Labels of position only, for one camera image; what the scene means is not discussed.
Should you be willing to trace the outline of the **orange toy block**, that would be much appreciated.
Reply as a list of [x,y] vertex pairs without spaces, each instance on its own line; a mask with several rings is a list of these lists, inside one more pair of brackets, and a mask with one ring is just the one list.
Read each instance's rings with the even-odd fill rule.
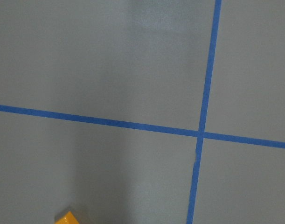
[[71,211],[68,211],[63,217],[56,220],[54,224],[79,224],[79,221]]

